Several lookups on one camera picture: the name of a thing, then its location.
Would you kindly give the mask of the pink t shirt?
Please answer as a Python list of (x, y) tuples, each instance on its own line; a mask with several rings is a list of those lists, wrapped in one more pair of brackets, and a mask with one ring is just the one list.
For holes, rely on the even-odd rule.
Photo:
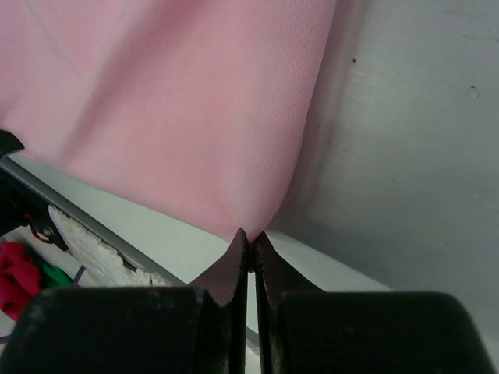
[(23, 155), (226, 241), (285, 197), (333, 1), (4, 1)]

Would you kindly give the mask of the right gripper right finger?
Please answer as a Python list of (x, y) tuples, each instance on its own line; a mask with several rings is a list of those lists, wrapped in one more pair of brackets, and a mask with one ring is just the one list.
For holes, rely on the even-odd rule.
[(491, 373), (472, 317), (440, 292), (327, 292), (261, 234), (253, 245), (265, 373)]

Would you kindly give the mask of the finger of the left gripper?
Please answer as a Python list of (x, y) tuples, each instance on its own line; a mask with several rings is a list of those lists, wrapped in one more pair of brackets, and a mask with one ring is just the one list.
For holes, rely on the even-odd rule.
[(24, 149), (24, 145), (10, 132), (0, 131), (0, 158), (10, 156)]

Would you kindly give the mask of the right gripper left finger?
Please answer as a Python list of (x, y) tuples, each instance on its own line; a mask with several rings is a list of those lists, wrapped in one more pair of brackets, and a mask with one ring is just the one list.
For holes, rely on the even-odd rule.
[(242, 373), (248, 240), (184, 287), (51, 288), (23, 311), (4, 373)]

